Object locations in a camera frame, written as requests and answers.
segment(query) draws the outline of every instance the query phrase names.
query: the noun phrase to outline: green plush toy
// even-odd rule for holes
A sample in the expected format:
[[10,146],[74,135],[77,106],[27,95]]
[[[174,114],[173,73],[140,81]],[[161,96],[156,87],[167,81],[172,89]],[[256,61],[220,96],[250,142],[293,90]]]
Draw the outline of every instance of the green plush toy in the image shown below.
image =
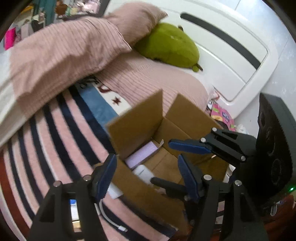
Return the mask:
[[191,68],[194,72],[203,70],[197,63],[200,58],[198,48],[181,26],[159,23],[134,48],[146,58],[181,68]]

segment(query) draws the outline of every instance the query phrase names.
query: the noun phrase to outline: navy stripe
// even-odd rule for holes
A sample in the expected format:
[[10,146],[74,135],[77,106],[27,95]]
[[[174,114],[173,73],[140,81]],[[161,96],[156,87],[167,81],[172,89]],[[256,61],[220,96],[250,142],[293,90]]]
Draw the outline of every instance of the navy stripe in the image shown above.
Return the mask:
[[156,220],[147,217],[145,214],[143,214],[139,209],[137,209],[133,204],[131,204],[124,196],[119,197],[120,201],[129,208],[134,214],[136,214],[140,219],[142,219],[144,222],[146,222],[148,225],[153,227],[158,232],[162,233],[163,235],[171,238],[175,233],[176,230],[169,226],[169,225],[162,225],[158,223]]
[[67,106],[65,98],[63,94],[59,94],[57,97],[57,102],[59,103],[59,107],[62,111],[64,119],[72,133],[72,136],[77,143],[78,147],[80,148],[82,154],[88,161],[88,163],[93,166],[100,162],[94,151],[92,150],[91,146],[89,145],[88,141],[85,139],[84,135],[81,133],[80,129],[78,128],[76,122],[73,119],[73,116]]
[[137,233],[135,230],[133,230],[131,227],[129,227],[126,223],[124,223],[121,219],[119,219],[114,213],[112,213],[110,211],[110,209],[103,202],[102,202],[102,206],[103,206],[103,210],[104,210],[106,216],[109,219],[111,219],[111,221],[113,221],[117,225],[121,225],[121,226],[127,228],[126,232],[120,231],[117,227],[113,226],[112,224],[110,224],[106,220],[106,222],[108,222],[110,224],[110,226],[112,226],[122,236],[124,236],[125,238],[127,238],[130,241],[148,241],[149,240],[149,239],[146,239],[145,237],[143,237],[142,235],[140,235],[139,233]]
[[255,69],[258,69],[261,65],[260,61],[249,50],[247,50],[238,41],[236,41],[233,37],[222,31],[221,29],[196,16],[190,15],[185,12],[181,13],[180,17],[208,30],[212,34],[216,35],[217,37],[228,43],[237,52],[239,52],[251,65],[253,65]]
[[44,116],[48,125],[48,129],[50,132],[50,135],[52,137],[52,141],[54,143],[55,149],[68,173],[70,178],[73,181],[79,180],[80,179],[80,174],[79,171],[76,169],[76,166],[72,162],[71,158],[68,155],[68,152],[63,144],[63,141],[61,140],[61,137],[59,136],[59,133],[57,131],[57,128],[55,126],[52,114],[50,112],[50,108],[48,104],[43,106],[43,112]]
[[32,139],[33,139],[33,144],[35,146],[36,154],[38,157],[38,161],[41,167],[41,170],[43,172],[43,175],[48,183],[49,186],[51,186],[54,183],[54,176],[52,174],[52,171],[50,167],[48,166],[48,163],[46,161],[46,158],[44,156],[38,131],[37,131],[37,126],[36,126],[36,119],[35,116],[33,116],[30,120],[30,127],[31,127],[31,134],[32,134]]
[[14,160],[14,157],[13,157],[13,152],[12,152],[12,143],[11,143],[11,140],[8,141],[7,143],[8,145],[8,152],[9,152],[9,158],[10,158],[10,165],[11,165],[11,170],[12,170],[12,174],[13,174],[13,178],[15,180],[15,185],[17,187],[17,191],[20,195],[20,199],[26,209],[26,212],[27,214],[29,215],[30,219],[33,220],[34,217],[35,217],[35,214],[34,212],[32,211],[29,203],[28,203],[28,200],[26,198],[26,195],[22,189],[22,185],[20,183],[20,178],[18,176],[18,173],[17,173],[17,169],[16,169],[16,166],[15,166],[15,160]]
[[105,149],[109,153],[115,153],[107,133],[102,128],[102,126],[97,122],[92,112],[90,111],[89,107],[87,106],[87,104],[84,102],[84,100],[78,93],[78,90],[76,89],[76,87],[75,86],[69,87],[69,92],[71,93],[82,115],[84,116],[85,120],[87,121],[89,127],[91,128],[91,130],[93,131],[97,139],[102,143],[102,145],[105,147]]
[[18,139],[19,139],[19,143],[20,143],[20,153],[22,155],[22,160],[23,160],[23,163],[25,166],[25,170],[27,173],[29,183],[32,187],[32,191],[33,191],[39,205],[41,205],[41,203],[43,201],[43,196],[42,196],[42,193],[41,193],[39,187],[37,186],[34,174],[32,173],[31,166],[30,166],[30,163],[28,160],[27,150],[26,150],[25,142],[24,142],[24,128],[23,128],[23,126],[17,132],[17,135],[18,135]]

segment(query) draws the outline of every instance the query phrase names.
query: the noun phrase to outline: blue gripper pad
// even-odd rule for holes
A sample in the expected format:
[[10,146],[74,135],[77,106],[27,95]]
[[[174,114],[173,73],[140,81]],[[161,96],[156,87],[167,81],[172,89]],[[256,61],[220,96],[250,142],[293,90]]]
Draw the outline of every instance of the blue gripper pad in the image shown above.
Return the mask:
[[188,139],[185,141],[172,139],[168,142],[168,146],[174,150],[201,154],[201,155],[211,153],[211,150],[209,150],[208,148],[202,145],[204,144],[191,139]]
[[97,186],[97,195],[96,195],[96,200],[101,200],[105,197],[107,190],[109,188],[109,185],[111,183],[111,180],[113,178],[113,175],[115,173],[116,167],[117,167],[117,158],[116,155],[110,154],[104,165],[101,166],[104,168],[104,172],[101,175],[101,178],[98,181],[98,186]]
[[184,179],[185,182],[185,186],[187,189],[187,192],[190,196],[190,198],[195,201],[198,202],[199,200],[199,195],[197,193],[197,182],[195,181],[193,174],[191,173],[186,161],[184,160],[184,157],[182,155],[178,156],[178,168],[179,171]]

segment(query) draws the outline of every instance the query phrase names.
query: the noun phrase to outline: striped blanket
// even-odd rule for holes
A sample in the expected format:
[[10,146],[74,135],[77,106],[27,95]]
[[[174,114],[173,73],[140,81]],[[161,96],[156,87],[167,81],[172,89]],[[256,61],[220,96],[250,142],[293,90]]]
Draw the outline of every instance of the striped blanket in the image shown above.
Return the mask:
[[[105,125],[130,105],[95,77],[79,81],[30,118],[0,154],[0,209],[16,237],[24,241],[32,220],[55,180],[70,183],[90,174],[114,153]],[[123,196],[103,200],[99,216],[107,238],[168,240],[175,229],[146,217]]]

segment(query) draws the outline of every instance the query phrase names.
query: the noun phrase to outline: pink blanket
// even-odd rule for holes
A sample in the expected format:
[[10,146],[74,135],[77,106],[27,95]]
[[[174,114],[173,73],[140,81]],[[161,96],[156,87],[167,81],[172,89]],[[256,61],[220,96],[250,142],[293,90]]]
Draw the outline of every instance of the pink blanket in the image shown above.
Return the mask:
[[129,51],[115,25],[85,17],[52,24],[0,54],[0,147],[57,94]]
[[163,89],[164,114],[178,93],[202,110],[205,110],[208,101],[206,89],[192,75],[147,59],[136,51],[118,56],[96,77],[132,106]]

